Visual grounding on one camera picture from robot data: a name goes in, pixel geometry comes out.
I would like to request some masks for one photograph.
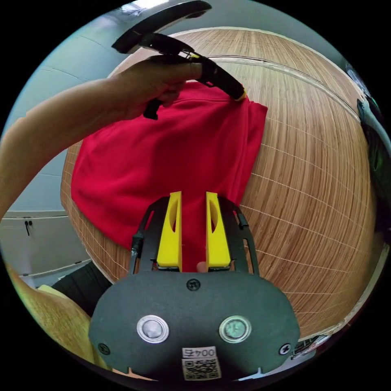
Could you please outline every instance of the metal button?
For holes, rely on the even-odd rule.
[[[161,343],[169,334],[168,324],[156,315],[142,317],[137,323],[137,333],[146,342]]]
[[[234,315],[224,319],[219,327],[220,337],[229,343],[242,342],[250,333],[250,322],[240,315]]]

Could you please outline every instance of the red cloth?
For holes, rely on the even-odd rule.
[[[130,248],[148,206],[182,191],[183,271],[195,271],[205,260],[205,193],[240,203],[266,113],[248,98],[238,103],[218,88],[187,83],[157,121],[117,122],[83,141],[72,199],[104,235]]]

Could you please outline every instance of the wood grain surface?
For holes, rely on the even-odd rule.
[[[175,36],[268,107],[241,202],[260,272],[291,301],[301,339],[339,324],[368,286],[383,246],[373,235],[376,205],[356,109],[362,95],[329,60],[276,34],[215,28]],[[140,49],[113,73],[151,54]],[[115,282],[127,273],[128,251],[104,237],[70,198],[79,147],[67,153],[62,203],[91,258]]]

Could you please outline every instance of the qr code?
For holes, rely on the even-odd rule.
[[[221,378],[217,357],[182,359],[185,380],[212,380]]]

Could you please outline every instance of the cabinet door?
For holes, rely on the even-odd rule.
[[[67,216],[5,218],[0,223],[0,246],[5,261],[20,275],[45,273],[90,258]]]

